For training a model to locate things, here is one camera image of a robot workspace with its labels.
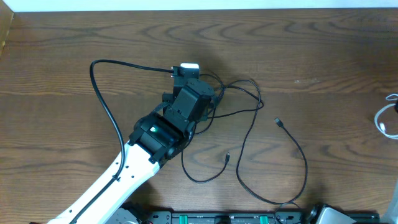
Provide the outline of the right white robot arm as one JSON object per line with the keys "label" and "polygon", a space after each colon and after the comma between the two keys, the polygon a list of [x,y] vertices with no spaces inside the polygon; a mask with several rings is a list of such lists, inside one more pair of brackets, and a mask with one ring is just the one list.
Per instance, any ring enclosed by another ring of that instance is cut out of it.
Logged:
{"label": "right white robot arm", "polygon": [[386,210],[385,214],[382,216],[381,221],[389,224],[397,224],[397,198],[398,196],[398,185],[396,184],[392,200]]}

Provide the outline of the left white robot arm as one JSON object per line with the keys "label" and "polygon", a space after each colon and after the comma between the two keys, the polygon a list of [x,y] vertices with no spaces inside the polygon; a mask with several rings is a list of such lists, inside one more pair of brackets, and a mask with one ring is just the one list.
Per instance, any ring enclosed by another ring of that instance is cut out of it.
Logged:
{"label": "left white robot arm", "polygon": [[139,186],[184,149],[214,97],[209,84],[189,78],[172,103],[161,103],[135,124],[124,152],[51,223],[106,223]]}

